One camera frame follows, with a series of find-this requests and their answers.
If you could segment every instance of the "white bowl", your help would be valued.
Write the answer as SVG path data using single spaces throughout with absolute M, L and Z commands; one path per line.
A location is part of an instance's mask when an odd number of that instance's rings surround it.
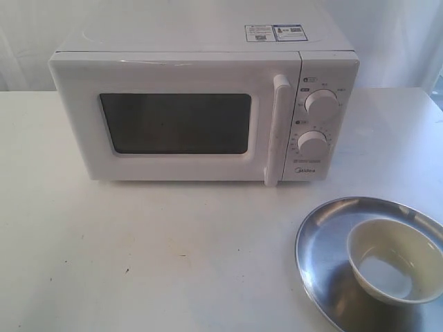
M 389 219 L 359 223 L 347 254 L 360 286 L 388 304 L 421 304 L 443 293 L 443 253 L 423 233 Z

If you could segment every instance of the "metal plate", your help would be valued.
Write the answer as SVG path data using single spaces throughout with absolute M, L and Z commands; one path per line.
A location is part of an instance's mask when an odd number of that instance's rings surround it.
M 420 230 L 443 249 L 443 226 L 404 205 L 368 197 L 326 203 L 303 221 L 296 261 L 308 296 L 343 332 L 441 332 L 443 297 L 416 306 L 390 306 L 369 296 L 347 260 L 349 231 L 368 219 L 394 219 Z

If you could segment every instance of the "white curtain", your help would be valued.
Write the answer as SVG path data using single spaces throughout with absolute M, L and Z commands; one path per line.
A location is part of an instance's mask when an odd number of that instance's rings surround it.
M 54 89 L 46 63 L 98 1 L 0 0 L 0 91 Z M 443 64 L 443 0 L 320 1 L 361 59 L 358 86 L 431 91 Z

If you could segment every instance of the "control knob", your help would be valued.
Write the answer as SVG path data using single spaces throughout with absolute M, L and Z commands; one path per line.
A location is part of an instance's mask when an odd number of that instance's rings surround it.
M 297 146 L 302 157 L 307 159 L 320 158 L 328 150 L 326 137 L 319 131 L 308 131 L 301 135 Z
M 337 97 L 330 90 L 311 93 L 306 98 L 305 108 L 309 116 L 318 121 L 327 121 L 340 111 Z

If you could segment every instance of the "microwave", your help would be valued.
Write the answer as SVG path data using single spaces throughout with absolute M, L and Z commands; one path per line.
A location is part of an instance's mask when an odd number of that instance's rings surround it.
M 108 0 L 49 61 L 107 181 L 326 177 L 359 60 L 312 0 Z

